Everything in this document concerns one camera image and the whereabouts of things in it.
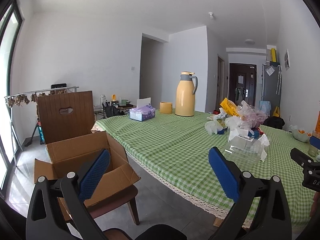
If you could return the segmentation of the person's right hand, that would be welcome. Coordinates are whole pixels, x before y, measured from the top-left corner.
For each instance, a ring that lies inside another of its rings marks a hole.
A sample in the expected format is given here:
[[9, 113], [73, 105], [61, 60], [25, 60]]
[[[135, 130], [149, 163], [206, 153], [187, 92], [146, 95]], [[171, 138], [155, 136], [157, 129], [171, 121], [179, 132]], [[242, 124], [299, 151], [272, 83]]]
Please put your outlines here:
[[318, 203], [319, 198], [320, 198], [320, 193], [316, 192], [314, 197], [313, 197], [313, 204], [311, 206], [310, 215], [309, 215], [310, 217], [315, 215], [315, 213], [317, 211], [317, 203]]

